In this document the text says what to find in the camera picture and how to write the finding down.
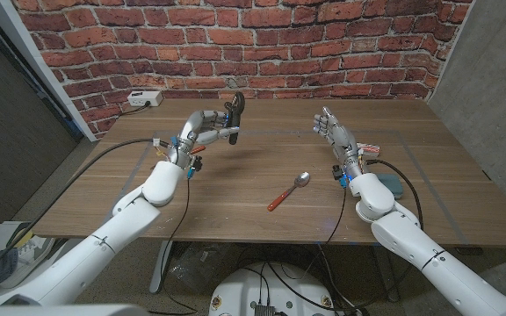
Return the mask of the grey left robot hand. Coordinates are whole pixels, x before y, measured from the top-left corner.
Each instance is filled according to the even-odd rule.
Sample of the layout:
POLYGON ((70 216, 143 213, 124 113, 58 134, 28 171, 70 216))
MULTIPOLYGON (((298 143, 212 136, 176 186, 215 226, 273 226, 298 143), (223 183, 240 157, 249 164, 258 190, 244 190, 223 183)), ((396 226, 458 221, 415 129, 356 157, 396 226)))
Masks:
POLYGON ((185 169, 196 145, 208 145, 230 135, 237 134, 241 123, 239 114, 222 111, 195 111, 185 122, 177 136, 177 142, 169 150, 170 161, 185 169))

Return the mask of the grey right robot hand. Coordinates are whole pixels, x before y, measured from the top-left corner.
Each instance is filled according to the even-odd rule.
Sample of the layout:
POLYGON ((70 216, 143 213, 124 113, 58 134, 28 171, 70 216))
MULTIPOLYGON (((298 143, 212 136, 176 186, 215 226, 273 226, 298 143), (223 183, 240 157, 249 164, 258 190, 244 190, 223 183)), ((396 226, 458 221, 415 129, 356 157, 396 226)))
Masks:
POLYGON ((332 147, 333 153, 350 178, 363 174, 358 160, 358 145, 354 135, 343 126, 327 106, 322 114, 314 115, 314 131, 332 147))

